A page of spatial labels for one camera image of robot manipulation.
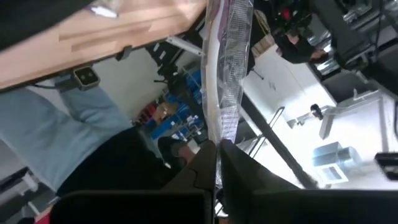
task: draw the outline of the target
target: wooden table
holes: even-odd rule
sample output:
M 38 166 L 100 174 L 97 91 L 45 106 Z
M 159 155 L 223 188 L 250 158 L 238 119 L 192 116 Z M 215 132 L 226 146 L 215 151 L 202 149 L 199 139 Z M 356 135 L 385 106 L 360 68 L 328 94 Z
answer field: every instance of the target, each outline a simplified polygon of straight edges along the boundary
M 82 10 L 0 53 L 0 90 L 185 32 L 206 0 L 124 0 L 118 19 Z

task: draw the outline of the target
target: plastic bag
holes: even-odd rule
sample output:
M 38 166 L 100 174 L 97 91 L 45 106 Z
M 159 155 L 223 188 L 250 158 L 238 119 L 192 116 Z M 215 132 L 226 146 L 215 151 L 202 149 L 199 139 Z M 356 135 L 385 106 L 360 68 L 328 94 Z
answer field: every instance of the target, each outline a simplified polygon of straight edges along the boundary
M 247 73 L 252 0 L 210 0 L 203 40 L 203 110 L 209 139 L 232 142 L 239 122 Z

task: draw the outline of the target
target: black cable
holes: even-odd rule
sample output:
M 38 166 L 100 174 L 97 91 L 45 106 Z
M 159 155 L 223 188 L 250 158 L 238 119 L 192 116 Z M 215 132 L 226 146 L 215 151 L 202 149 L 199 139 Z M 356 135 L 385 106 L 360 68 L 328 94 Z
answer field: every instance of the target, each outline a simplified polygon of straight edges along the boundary
M 394 134 L 398 140 L 398 114 L 397 114 L 397 110 L 398 110 L 398 101 L 395 102 L 394 104 Z
M 262 75 L 260 75 L 254 68 L 252 69 L 252 71 L 259 77 L 261 78 L 261 80 L 264 80 L 264 77 Z
M 380 39 L 380 33 L 381 33 L 381 21 L 383 17 L 383 12 L 384 12 L 384 7 L 383 7 L 383 0 L 379 0 L 379 21 L 377 23 L 377 32 L 376 32 L 376 40 L 374 42 L 374 46 L 376 48 L 376 51 L 374 53 L 374 60 L 377 61 L 379 60 L 379 39 Z
M 46 89 L 46 90 L 58 90 L 58 88 L 56 86 L 46 86 L 46 85 L 40 85 L 40 84 L 32 84 L 32 86 L 34 86 L 36 88 Z

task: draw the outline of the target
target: jeans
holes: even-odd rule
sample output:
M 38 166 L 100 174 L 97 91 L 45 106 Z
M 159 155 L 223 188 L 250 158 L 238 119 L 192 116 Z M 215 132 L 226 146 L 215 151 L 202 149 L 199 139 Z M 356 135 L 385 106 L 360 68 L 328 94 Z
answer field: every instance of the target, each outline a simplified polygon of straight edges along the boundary
M 0 94 L 0 138 L 54 191 L 100 145 L 132 126 L 100 87 L 60 96 L 71 116 L 25 88 Z

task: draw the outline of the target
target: person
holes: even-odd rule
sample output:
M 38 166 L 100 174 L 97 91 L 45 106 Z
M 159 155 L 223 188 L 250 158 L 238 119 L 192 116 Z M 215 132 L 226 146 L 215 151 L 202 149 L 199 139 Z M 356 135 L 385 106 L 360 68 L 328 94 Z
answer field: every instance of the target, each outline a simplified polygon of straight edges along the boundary
M 274 38 L 275 43 L 278 45 L 277 53 L 289 61 L 290 63 L 323 63 L 329 59 L 329 55 L 323 49 L 318 49 L 308 43 L 306 38 L 302 37 L 295 32 L 288 34 L 274 34 L 274 31 L 280 28 L 280 24 L 274 18 L 274 12 L 272 12 L 272 3 L 265 0 L 255 0 L 254 9 L 264 13 L 267 18 L 267 24 L 270 28 L 270 32 Z M 256 35 L 251 35 L 251 47 L 258 42 Z M 248 63 L 249 67 L 254 66 L 253 63 Z
M 0 94 L 0 138 L 58 196 L 77 190 L 160 189 L 178 172 L 147 149 L 137 128 L 100 87 L 60 96 L 70 116 L 26 88 Z M 179 141 L 161 142 L 163 153 L 175 150 L 175 158 L 168 156 L 166 162 L 174 164 L 180 153 L 185 164 L 194 157 Z

